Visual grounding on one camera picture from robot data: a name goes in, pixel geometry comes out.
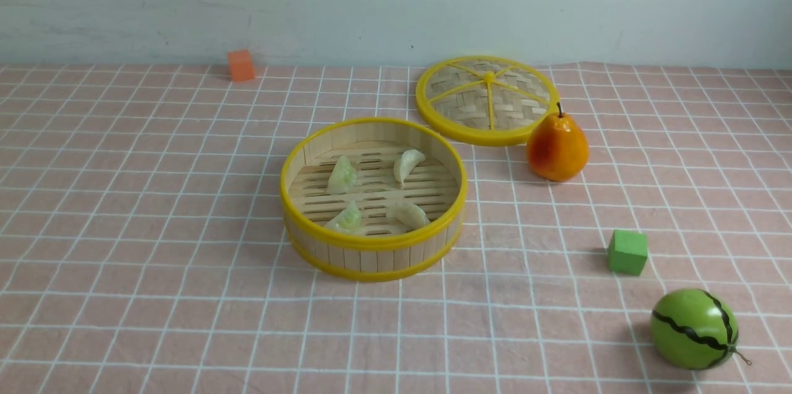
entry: dumpling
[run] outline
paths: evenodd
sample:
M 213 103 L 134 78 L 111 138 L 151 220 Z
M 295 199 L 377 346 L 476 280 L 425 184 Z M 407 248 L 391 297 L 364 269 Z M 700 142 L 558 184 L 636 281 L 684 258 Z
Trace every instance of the dumpling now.
M 340 233 L 357 234 L 360 230 L 361 217 L 360 209 L 357 208 L 357 204 L 353 200 L 341 213 L 329 220 L 325 227 Z
M 342 155 L 336 161 L 330 179 L 327 181 L 328 194 L 344 194 L 349 191 L 357 181 L 357 169 L 351 165 L 349 158 Z
M 426 156 L 418 150 L 407 150 L 404 152 L 402 157 L 394 162 L 394 179 L 396 179 L 396 182 L 404 185 L 404 180 L 413 172 L 413 168 L 424 162 L 424 160 L 426 160 Z
M 385 216 L 399 220 L 412 230 L 418 230 L 429 224 L 424 210 L 412 202 L 397 202 L 385 210 Z

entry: bamboo steamer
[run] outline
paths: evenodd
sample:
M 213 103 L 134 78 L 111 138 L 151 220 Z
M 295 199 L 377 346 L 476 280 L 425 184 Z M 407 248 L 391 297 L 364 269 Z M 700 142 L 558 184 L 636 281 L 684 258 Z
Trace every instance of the bamboo steamer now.
M 407 177 L 394 179 L 404 151 L 426 156 Z M 346 155 L 358 172 L 346 194 L 325 193 L 336 160 Z M 463 224 L 467 177 L 461 158 L 430 129 L 393 118 L 342 121 L 300 142 L 280 175 L 283 222 L 292 247 L 311 265 L 355 281 L 390 281 L 415 275 L 438 262 L 456 242 Z M 323 225 L 354 200 L 362 213 L 360 234 Z M 423 208 L 430 224 L 415 231 L 385 217 L 395 202 Z
M 429 126 L 453 140 L 486 147 L 526 143 L 560 100 L 538 70 L 491 56 L 440 62 L 421 76 L 415 93 Z

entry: toy watermelon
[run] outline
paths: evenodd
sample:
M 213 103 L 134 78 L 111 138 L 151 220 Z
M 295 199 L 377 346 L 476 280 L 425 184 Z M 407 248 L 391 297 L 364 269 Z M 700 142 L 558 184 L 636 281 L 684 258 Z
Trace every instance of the toy watermelon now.
M 679 368 L 715 368 L 732 354 L 751 365 L 736 349 L 740 327 L 734 313 L 705 290 L 679 289 L 663 296 L 652 310 L 652 338 L 660 355 Z

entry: yellow rim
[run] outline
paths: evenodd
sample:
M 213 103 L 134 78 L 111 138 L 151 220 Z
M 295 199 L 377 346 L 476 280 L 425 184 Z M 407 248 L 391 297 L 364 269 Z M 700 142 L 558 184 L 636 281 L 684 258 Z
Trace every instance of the yellow rim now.
M 316 224 L 312 220 L 309 220 L 305 215 L 300 213 L 300 211 L 295 207 L 295 205 L 289 199 L 288 191 L 289 188 L 286 187 L 286 170 L 289 169 L 291 166 L 291 162 L 294 160 L 294 157 L 297 154 L 301 154 L 303 151 L 303 147 L 306 144 L 311 142 L 320 135 L 327 134 L 334 129 L 339 129 L 345 126 L 350 126 L 351 124 L 364 124 L 364 123 L 393 123 L 393 124 L 402 124 L 403 126 L 408 126 L 413 129 L 418 129 L 425 134 L 434 137 L 438 140 L 445 148 L 448 148 L 450 153 L 453 155 L 454 160 L 459 167 L 460 173 L 460 185 L 459 185 L 459 194 L 457 195 L 456 199 L 454 200 L 452 206 L 448 208 L 446 213 L 443 213 L 441 217 L 433 222 L 430 222 L 429 225 L 419 228 L 418 230 L 409 231 L 405 234 L 396 234 L 396 236 L 352 236 L 351 234 L 344 234 L 339 233 L 338 231 L 333 231 L 328 228 L 324 228 L 321 225 Z M 462 162 L 462 158 L 459 157 L 459 154 L 456 152 L 453 146 L 448 143 L 441 135 L 438 135 L 436 132 L 433 132 L 431 129 L 428 129 L 424 126 L 420 126 L 419 124 L 412 123 L 410 121 L 404 121 L 402 119 L 394 119 L 394 118 L 359 118 L 359 119 L 351 119 L 348 121 L 342 121 L 336 124 L 332 124 L 331 126 L 325 127 L 320 129 L 319 131 L 315 132 L 309 137 L 306 137 L 302 142 L 298 143 L 294 150 L 286 157 L 286 162 L 283 164 L 283 168 L 280 172 L 280 200 L 283 204 L 283 216 L 288 216 L 297 227 L 305 231 L 306 233 L 313 236 L 315 239 L 318 239 L 320 242 L 325 242 L 326 244 L 331 244 L 337 247 L 342 247 L 345 249 L 351 250 L 359 250 L 359 251 L 381 251 L 381 250 L 398 250 L 406 247 L 412 247 L 419 242 L 423 242 L 429 238 L 435 236 L 435 234 L 439 233 L 441 230 L 446 228 L 450 222 L 459 214 L 461 213 L 462 209 L 465 206 L 465 200 L 467 198 L 467 174 L 465 173 L 465 166 Z
M 503 62 L 509 66 L 505 67 L 503 70 L 499 71 L 494 78 L 497 78 L 500 74 L 503 74 L 509 69 L 520 68 L 526 70 L 527 72 L 531 72 L 535 75 L 542 84 L 545 85 L 549 92 L 549 101 L 544 98 L 540 98 L 538 96 L 532 95 L 532 93 L 524 92 L 523 90 L 519 90 L 515 87 L 511 87 L 509 84 L 504 84 L 500 82 L 492 82 L 484 80 L 484 77 L 481 76 L 479 73 L 471 71 L 467 67 L 463 67 L 462 65 L 456 64 L 456 62 L 461 61 L 469 61 L 470 59 L 484 59 L 484 61 L 493 61 L 493 62 Z M 443 93 L 443 95 L 436 96 L 435 98 L 429 100 L 426 98 L 426 83 L 428 79 L 434 75 L 438 70 L 441 70 L 443 67 L 457 67 L 463 71 L 469 72 L 472 75 L 478 76 L 481 80 L 471 82 L 469 85 L 465 85 L 463 87 L 457 87 L 453 90 L 448 90 L 448 92 Z M 467 126 L 463 126 L 463 124 L 458 124 L 444 118 L 441 114 L 439 114 L 433 107 L 432 102 L 437 100 L 438 98 L 444 97 L 446 93 L 453 93 L 457 92 L 460 88 L 473 86 L 477 84 L 487 84 L 487 96 L 489 98 L 489 118 L 490 118 L 490 130 L 489 131 L 481 131 L 481 129 L 473 129 Z M 494 117 L 493 117 L 493 99 L 492 99 L 492 84 L 496 84 L 497 86 L 507 88 L 512 90 L 513 92 L 523 93 L 527 98 L 531 98 L 536 101 L 540 101 L 540 103 L 547 104 L 548 110 L 542 115 L 542 117 L 538 118 L 537 121 L 534 123 L 529 124 L 529 126 L 525 126 L 519 129 L 510 129 L 507 131 L 497 131 L 493 129 L 494 126 Z M 519 143 L 525 143 L 528 140 L 528 136 L 531 134 L 531 131 L 539 124 L 548 113 L 550 113 L 556 106 L 556 104 L 561 100 L 561 96 L 558 95 L 558 89 L 556 89 L 555 85 L 552 81 L 549 80 L 544 74 L 538 72 L 534 68 L 521 64 L 521 62 L 517 61 L 510 61 L 510 59 L 503 59 L 503 58 L 493 58 L 492 56 L 464 56 L 463 58 L 455 58 L 450 59 L 449 61 L 440 62 L 435 66 L 430 67 L 424 74 L 418 79 L 418 86 L 416 86 L 415 90 L 415 101 L 416 106 L 418 107 L 418 112 L 421 113 L 421 117 L 424 118 L 426 123 L 432 126 L 433 129 L 438 131 L 440 134 L 444 135 L 445 137 L 449 137 L 453 140 L 457 140 L 458 142 L 464 143 L 472 143 L 473 145 L 481 145 L 484 147 L 507 147 L 510 145 L 517 145 Z
M 426 261 L 422 262 L 418 265 L 413 265 L 412 267 L 408 267 L 407 269 L 402 270 L 392 270 L 390 272 L 377 272 L 377 273 L 368 273 L 368 272 L 353 272 L 349 269 L 344 269 L 342 267 L 335 267 L 334 265 L 329 265 L 326 262 L 321 262 L 314 258 L 313 255 L 308 253 L 303 246 L 297 244 L 294 237 L 291 235 L 291 231 L 286 229 L 286 235 L 291 242 L 292 248 L 297 252 L 297 255 L 303 257 L 308 264 L 313 265 L 319 270 L 322 270 L 324 273 L 328 273 L 328 275 L 338 276 L 339 278 L 344 278 L 351 281 L 359 281 L 359 282 L 383 282 L 383 281 L 394 281 L 400 280 L 402 278 L 407 278 L 408 276 L 413 276 L 416 273 L 421 273 L 424 270 L 427 270 L 429 267 L 432 267 L 436 262 L 441 260 L 443 256 L 447 255 L 447 253 L 452 249 L 454 244 L 456 244 L 456 240 L 459 238 L 459 234 L 462 233 L 462 224 L 459 224 L 459 228 L 456 229 L 456 233 L 452 236 L 450 240 L 448 240 L 447 244 L 436 253 L 432 258 L 427 259 Z

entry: yellow spoke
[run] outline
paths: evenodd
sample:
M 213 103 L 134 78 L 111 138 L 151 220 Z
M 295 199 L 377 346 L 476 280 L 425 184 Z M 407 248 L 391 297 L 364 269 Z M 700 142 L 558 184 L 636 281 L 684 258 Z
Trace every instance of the yellow spoke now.
M 479 74 L 479 73 L 475 72 L 474 70 L 470 69 L 469 67 L 462 66 L 461 64 L 456 64 L 455 62 L 452 62 L 452 63 L 451 63 L 451 64 L 449 64 L 449 65 L 450 65 L 450 66 L 453 66 L 453 67 L 455 67 L 455 68 L 457 68 L 457 69 L 461 69 L 461 70 L 463 70 L 464 72 L 467 72 L 467 73 L 468 73 L 468 74 L 470 74 L 470 75 L 473 75 L 473 76 L 476 76 L 476 77 L 478 77 L 479 79 L 484 79 L 484 76 L 483 76 L 483 75 L 481 75 L 481 74 Z
M 495 130 L 495 104 L 492 83 L 487 82 L 487 104 L 489 105 L 489 131 Z
M 513 92 L 521 93 L 521 95 L 524 95 L 527 98 L 531 98 L 531 99 L 533 99 L 535 101 L 538 101 L 539 103 L 544 103 L 546 106 L 549 106 L 549 101 L 546 101 L 544 98 L 541 98 L 538 95 L 532 95 L 532 93 L 524 92 L 520 88 L 515 88 L 512 85 L 504 84 L 502 82 L 493 82 L 493 83 L 498 85 L 499 87 L 504 87 L 507 90 L 512 90 Z
M 504 73 L 504 72 L 511 71 L 512 69 L 514 69 L 514 65 L 513 65 L 513 64 L 510 64 L 509 66 L 507 66 L 507 67 L 504 67 L 503 69 L 501 69 L 500 71 L 498 71 L 498 72 L 497 72 L 497 74 L 496 74 L 495 76 L 496 76 L 496 77 L 500 77 L 501 75 L 503 75 L 503 73 Z
M 434 101 L 439 100 L 439 99 L 444 98 L 444 97 L 447 97 L 448 95 L 451 95 L 452 93 L 460 92 L 461 90 L 463 90 L 463 89 L 465 89 L 467 87 L 472 87 L 473 85 L 480 85 L 480 84 L 483 84 L 483 83 L 484 83 L 484 80 L 479 80 L 477 82 L 470 82 L 469 84 L 459 85 L 458 87 L 452 88 L 450 90 L 447 90 L 444 93 L 441 93 L 441 95 L 438 95 L 438 96 L 435 96 L 435 97 L 432 97 L 432 98 L 428 99 L 427 103 L 432 104 Z

